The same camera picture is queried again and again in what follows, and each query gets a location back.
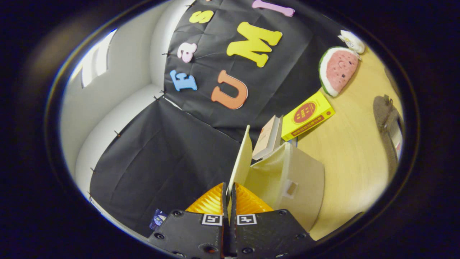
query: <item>black clip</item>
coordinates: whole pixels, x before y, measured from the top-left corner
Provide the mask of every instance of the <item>black clip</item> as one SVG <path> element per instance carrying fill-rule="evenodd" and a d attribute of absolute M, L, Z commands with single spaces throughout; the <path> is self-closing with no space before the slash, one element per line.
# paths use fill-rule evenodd
<path fill-rule="evenodd" d="M 89 194 L 89 202 L 92 203 L 92 196 L 91 196 L 91 193 L 87 192 Z"/>

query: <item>gray object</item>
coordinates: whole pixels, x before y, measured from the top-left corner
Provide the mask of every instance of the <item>gray object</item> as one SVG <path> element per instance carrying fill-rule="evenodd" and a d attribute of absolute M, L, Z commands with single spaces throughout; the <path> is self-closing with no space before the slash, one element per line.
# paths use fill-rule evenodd
<path fill-rule="evenodd" d="M 403 122 L 388 95 L 374 98 L 374 117 L 388 157 L 389 179 L 396 172 L 402 149 Z"/>

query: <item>book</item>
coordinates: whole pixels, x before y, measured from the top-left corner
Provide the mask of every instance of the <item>book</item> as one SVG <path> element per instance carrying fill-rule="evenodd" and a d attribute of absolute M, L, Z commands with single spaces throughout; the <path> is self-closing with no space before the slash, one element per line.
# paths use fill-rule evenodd
<path fill-rule="evenodd" d="M 270 154 L 281 144 L 282 118 L 274 115 L 260 131 L 259 138 L 253 150 L 253 159 L 259 160 Z"/>
<path fill-rule="evenodd" d="M 318 91 L 284 116 L 282 138 L 289 141 L 323 123 L 334 114 L 335 111 L 326 97 Z"/>

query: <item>wooden table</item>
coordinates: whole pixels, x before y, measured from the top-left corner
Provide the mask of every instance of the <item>wooden table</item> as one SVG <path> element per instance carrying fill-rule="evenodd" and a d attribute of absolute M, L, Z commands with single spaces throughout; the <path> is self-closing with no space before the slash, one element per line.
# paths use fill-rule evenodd
<path fill-rule="evenodd" d="M 367 48 L 361 57 L 343 92 L 335 98 L 325 94 L 336 114 L 299 136 L 298 148 L 325 166 L 322 207 L 310 231 L 315 240 L 366 211 L 389 182 L 387 157 L 374 119 L 374 97 L 389 95 L 401 116 L 402 107 L 375 53 Z"/>

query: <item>small sticker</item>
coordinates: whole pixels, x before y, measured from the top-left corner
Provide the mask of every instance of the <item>small sticker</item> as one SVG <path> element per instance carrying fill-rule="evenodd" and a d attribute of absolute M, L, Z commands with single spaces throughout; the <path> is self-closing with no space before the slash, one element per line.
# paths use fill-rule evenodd
<path fill-rule="evenodd" d="M 167 217 L 167 213 L 164 213 L 161 210 L 156 209 L 149 227 L 153 230 L 157 229 L 158 226 L 160 226 L 163 223 L 163 221 L 166 220 Z"/>
<path fill-rule="evenodd" d="M 204 214 L 202 225 L 222 226 L 222 215 Z"/>
<path fill-rule="evenodd" d="M 257 224 L 256 214 L 238 215 L 237 225 L 255 225 Z"/>
<path fill-rule="evenodd" d="M 284 183 L 283 197 L 294 199 L 295 192 L 297 191 L 297 186 L 298 186 L 298 184 L 296 182 L 293 182 L 293 181 L 288 179 Z"/>

